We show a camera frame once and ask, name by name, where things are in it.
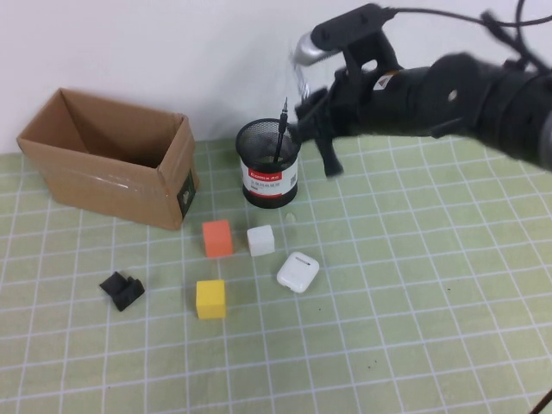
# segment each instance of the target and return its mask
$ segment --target cardboard box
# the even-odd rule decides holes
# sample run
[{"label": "cardboard box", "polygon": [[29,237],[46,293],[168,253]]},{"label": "cardboard box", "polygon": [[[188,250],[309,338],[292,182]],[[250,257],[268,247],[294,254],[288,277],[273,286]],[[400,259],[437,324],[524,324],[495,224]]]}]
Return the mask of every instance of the cardboard box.
[{"label": "cardboard box", "polygon": [[17,137],[53,199],[179,229],[199,181],[188,118],[58,90]]}]

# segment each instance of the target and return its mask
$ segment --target black mesh pencil cup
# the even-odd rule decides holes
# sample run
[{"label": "black mesh pencil cup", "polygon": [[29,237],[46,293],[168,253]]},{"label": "black mesh pencil cup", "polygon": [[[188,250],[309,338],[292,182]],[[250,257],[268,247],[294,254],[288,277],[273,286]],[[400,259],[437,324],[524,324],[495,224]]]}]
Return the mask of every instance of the black mesh pencil cup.
[{"label": "black mesh pencil cup", "polygon": [[278,119],[260,119],[243,127],[235,139],[243,195],[257,207],[277,209],[297,195],[301,145],[287,127]]}]

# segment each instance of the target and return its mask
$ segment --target robotic arm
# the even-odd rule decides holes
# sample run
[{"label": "robotic arm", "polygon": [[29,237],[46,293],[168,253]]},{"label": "robotic arm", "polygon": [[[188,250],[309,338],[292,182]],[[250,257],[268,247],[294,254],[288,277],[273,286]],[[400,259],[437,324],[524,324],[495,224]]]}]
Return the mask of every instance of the robotic arm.
[{"label": "robotic arm", "polygon": [[[367,4],[316,26],[297,45],[296,65],[311,66],[337,53],[345,58],[333,85],[296,107],[298,122],[291,127],[295,141],[316,142],[326,176],[343,171],[332,141],[364,134],[459,135],[552,171],[551,72],[521,37],[510,37],[506,23],[485,13],[480,22],[520,52],[520,60],[497,66],[458,53],[405,69],[383,32],[397,13]],[[372,60],[377,68],[364,70]],[[528,63],[536,70],[527,70]]]}]

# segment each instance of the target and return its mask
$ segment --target white wall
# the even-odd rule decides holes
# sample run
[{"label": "white wall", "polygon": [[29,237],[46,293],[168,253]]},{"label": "white wall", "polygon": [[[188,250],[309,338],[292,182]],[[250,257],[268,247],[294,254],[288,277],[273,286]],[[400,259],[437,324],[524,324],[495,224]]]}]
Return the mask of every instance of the white wall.
[{"label": "white wall", "polygon": [[[78,88],[185,112],[197,139],[233,136],[245,122],[277,116],[298,94],[287,55],[301,34],[361,0],[0,0],[0,153],[58,87]],[[513,18],[516,0],[381,0],[472,16]],[[526,18],[552,14],[528,0]],[[510,52],[475,25],[401,15],[386,25],[403,66],[429,65],[468,50],[501,63]],[[552,24],[526,30],[552,62]],[[309,68],[331,82],[334,58]]]}]

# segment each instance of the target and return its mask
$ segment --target orange block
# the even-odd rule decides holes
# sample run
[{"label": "orange block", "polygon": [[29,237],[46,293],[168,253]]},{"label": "orange block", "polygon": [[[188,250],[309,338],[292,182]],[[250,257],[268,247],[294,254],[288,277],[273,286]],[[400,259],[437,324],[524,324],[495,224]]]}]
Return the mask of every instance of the orange block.
[{"label": "orange block", "polygon": [[228,220],[207,222],[203,227],[207,257],[229,256],[234,253]]}]

